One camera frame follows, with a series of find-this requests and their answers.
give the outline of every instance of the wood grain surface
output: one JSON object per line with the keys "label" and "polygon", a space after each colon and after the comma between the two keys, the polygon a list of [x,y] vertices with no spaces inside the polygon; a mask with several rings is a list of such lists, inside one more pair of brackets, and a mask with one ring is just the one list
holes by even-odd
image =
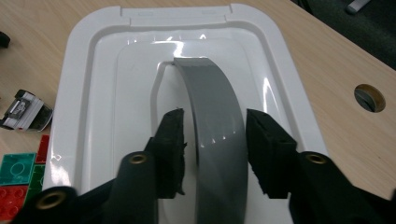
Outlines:
{"label": "wood grain surface", "polygon": [[[54,107],[67,38],[97,9],[224,6],[225,0],[2,0],[0,31],[11,38],[0,49],[0,111],[19,89]],[[396,188],[396,72],[289,0],[239,1],[270,16],[281,30],[318,120],[331,158],[357,187],[390,198]],[[386,107],[364,110],[354,89],[380,90]],[[0,130],[0,156],[35,152],[42,133]]]}

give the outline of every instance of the white plastic container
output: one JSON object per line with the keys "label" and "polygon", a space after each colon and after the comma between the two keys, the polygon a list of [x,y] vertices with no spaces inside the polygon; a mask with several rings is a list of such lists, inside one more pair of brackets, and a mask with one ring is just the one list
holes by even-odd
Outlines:
{"label": "white plastic container", "polygon": [[[113,178],[121,158],[143,150],[164,113],[183,108],[185,196],[160,200],[160,223],[194,223],[195,140],[191,106],[174,57],[207,57],[247,108],[269,113],[298,150],[327,154],[315,116],[275,23],[245,5],[108,7],[69,37],[49,142],[44,189],[84,193]],[[291,223],[287,200],[269,200],[249,169],[248,224]]]}

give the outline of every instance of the gray plastic strip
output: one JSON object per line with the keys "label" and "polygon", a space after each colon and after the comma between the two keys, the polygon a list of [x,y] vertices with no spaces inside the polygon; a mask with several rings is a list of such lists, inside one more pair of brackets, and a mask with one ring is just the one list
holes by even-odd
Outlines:
{"label": "gray plastic strip", "polygon": [[175,58],[194,118],[197,224],[242,224],[248,193],[245,125],[227,77],[207,58]]}

